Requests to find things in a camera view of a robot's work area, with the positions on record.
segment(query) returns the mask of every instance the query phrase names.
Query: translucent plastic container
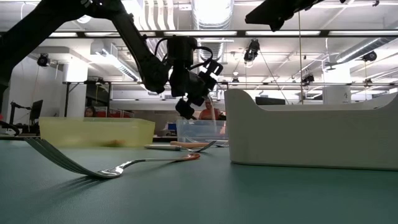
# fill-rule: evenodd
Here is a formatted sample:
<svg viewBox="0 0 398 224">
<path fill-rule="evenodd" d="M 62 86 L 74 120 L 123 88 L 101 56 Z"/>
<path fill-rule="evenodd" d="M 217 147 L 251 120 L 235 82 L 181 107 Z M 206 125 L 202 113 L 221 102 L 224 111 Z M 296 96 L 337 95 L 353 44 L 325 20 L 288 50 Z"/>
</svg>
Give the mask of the translucent plastic container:
<svg viewBox="0 0 398 224">
<path fill-rule="evenodd" d="M 228 140 L 226 121 L 177 120 L 179 142 Z"/>
<path fill-rule="evenodd" d="M 155 123 L 136 118 L 40 118 L 40 136 L 56 147 L 152 144 Z"/>
</svg>

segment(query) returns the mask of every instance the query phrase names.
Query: computer monitor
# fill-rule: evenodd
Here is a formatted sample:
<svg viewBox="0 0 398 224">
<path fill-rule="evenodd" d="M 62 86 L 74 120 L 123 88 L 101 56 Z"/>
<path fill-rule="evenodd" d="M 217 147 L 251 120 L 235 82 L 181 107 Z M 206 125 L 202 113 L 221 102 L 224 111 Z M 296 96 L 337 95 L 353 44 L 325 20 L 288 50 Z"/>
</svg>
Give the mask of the computer monitor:
<svg viewBox="0 0 398 224">
<path fill-rule="evenodd" d="M 268 98 L 268 97 L 256 97 L 257 105 L 285 105 L 286 101 L 282 99 Z"/>
<path fill-rule="evenodd" d="M 33 103 L 29 117 L 31 121 L 35 121 L 40 117 L 40 114 L 42 112 L 42 107 L 43 107 L 43 100 L 39 100 Z"/>
</svg>

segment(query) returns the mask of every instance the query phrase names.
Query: yellow plastic container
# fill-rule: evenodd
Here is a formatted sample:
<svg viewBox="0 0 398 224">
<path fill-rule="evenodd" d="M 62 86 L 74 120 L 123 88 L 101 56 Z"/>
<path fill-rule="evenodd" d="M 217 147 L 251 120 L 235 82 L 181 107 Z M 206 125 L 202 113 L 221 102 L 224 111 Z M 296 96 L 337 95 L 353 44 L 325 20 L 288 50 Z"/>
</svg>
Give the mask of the yellow plastic container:
<svg viewBox="0 0 398 224">
<path fill-rule="evenodd" d="M 136 118 L 40 118 L 40 135 L 55 147 L 152 144 L 155 123 Z"/>
</svg>

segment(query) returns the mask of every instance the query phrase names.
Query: fork tines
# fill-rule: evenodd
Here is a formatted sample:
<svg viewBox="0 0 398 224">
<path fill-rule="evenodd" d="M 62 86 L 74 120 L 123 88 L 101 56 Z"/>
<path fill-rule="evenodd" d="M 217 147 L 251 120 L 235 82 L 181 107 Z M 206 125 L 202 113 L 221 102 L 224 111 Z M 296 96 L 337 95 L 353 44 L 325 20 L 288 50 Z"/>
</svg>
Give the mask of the fork tines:
<svg viewBox="0 0 398 224">
<path fill-rule="evenodd" d="M 60 152 L 56 147 L 51 145 L 46 140 L 41 140 L 39 138 L 27 138 L 25 141 L 32 146 L 37 152 L 41 155 L 46 157 L 51 162 L 55 163 L 56 165 L 69 170 L 71 172 L 75 172 L 77 174 L 84 174 L 84 175 L 95 175 L 94 172 L 82 167 L 81 165 L 77 164 L 75 161 L 68 158 L 62 152 Z"/>
</svg>

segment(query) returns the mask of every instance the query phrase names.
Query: green table surface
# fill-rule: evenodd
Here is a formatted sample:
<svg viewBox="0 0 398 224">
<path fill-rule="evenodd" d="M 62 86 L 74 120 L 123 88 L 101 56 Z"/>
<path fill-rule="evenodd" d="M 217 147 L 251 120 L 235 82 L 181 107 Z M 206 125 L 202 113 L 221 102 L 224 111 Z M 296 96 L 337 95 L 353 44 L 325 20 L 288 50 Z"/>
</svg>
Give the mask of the green table surface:
<svg viewBox="0 0 398 224">
<path fill-rule="evenodd" d="M 100 170 L 186 152 L 66 149 Z M 197 161 L 146 162 L 93 180 L 25 142 L 0 141 L 0 223 L 398 223 L 398 172 L 232 164 L 228 149 Z"/>
</svg>

